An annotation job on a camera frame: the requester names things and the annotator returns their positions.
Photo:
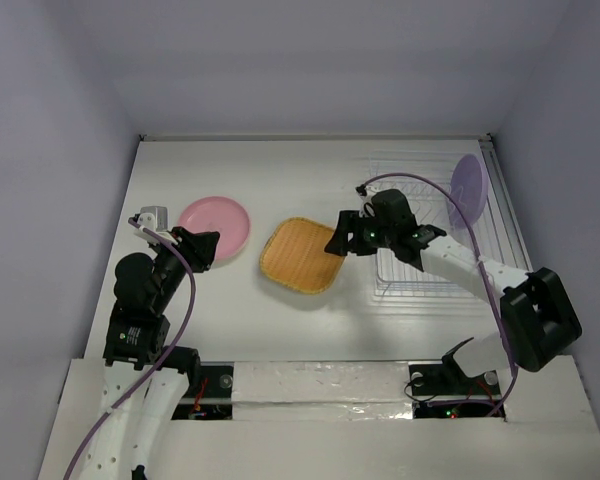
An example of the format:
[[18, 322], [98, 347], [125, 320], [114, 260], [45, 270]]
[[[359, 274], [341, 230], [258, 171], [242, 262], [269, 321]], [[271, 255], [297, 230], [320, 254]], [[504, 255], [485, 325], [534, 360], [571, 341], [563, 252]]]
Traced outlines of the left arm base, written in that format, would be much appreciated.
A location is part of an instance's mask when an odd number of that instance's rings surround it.
[[173, 420], [231, 420], [233, 363], [203, 363], [198, 385], [191, 387], [172, 414]]

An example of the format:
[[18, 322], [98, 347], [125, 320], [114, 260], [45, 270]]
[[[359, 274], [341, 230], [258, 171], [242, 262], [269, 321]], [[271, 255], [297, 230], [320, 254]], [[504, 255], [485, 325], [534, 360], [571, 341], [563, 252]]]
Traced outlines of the pink round plate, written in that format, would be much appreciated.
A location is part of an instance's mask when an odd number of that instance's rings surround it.
[[225, 196], [208, 196], [194, 201], [177, 222], [191, 233], [218, 232], [215, 261], [226, 263], [239, 255], [251, 233], [251, 219], [245, 207]]

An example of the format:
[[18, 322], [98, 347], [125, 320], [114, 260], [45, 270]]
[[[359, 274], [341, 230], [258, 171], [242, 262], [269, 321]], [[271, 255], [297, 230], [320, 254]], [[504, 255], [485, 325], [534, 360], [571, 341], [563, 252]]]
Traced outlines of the square woven orange tray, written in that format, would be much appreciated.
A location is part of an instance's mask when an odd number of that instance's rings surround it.
[[317, 295], [334, 283], [344, 258], [324, 252], [335, 230], [304, 217], [281, 222], [259, 259], [262, 274], [292, 291]]

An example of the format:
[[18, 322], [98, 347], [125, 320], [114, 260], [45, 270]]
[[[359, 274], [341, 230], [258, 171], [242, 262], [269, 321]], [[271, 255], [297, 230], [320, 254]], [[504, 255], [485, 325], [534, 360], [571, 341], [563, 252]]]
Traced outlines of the purple plate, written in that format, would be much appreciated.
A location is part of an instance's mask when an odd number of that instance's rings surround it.
[[450, 181], [447, 209], [453, 229], [463, 230], [466, 223], [460, 212], [473, 226], [481, 217], [488, 197], [489, 177], [484, 161], [473, 154], [464, 155], [457, 163]]

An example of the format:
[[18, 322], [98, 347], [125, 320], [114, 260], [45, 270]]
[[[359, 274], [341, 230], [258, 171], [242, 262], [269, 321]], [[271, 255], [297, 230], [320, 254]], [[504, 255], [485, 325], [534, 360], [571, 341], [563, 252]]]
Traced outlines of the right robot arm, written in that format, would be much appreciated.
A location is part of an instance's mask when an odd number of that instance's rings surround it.
[[340, 212], [326, 253], [345, 257], [390, 250], [400, 262], [445, 279], [487, 303], [494, 333], [470, 337], [442, 359], [440, 379], [462, 392], [478, 375], [511, 368], [537, 372], [582, 335], [560, 277], [548, 268], [535, 272], [507, 266], [468, 248], [443, 229], [420, 224], [405, 195], [381, 191], [361, 210]]

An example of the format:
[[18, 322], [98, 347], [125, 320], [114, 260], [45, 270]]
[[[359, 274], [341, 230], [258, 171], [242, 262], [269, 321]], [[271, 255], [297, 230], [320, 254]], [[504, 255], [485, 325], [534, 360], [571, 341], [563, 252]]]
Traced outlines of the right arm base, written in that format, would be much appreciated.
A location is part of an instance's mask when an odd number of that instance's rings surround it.
[[404, 387], [414, 419], [486, 418], [501, 400], [497, 374], [449, 379], [442, 363], [409, 365]]

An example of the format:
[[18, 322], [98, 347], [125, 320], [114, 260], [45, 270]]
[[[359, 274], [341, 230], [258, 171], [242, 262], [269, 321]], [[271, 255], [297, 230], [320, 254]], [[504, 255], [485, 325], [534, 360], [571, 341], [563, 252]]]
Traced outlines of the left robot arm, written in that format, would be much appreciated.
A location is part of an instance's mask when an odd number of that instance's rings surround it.
[[179, 401], [201, 383], [198, 351], [178, 344], [193, 310], [173, 337], [165, 310], [182, 280], [194, 287], [195, 274], [210, 269], [220, 235], [154, 231], [140, 217], [129, 223], [155, 254], [129, 254], [115, 267], [98, 418], [66, 467], [67, 479], [150, 478]]

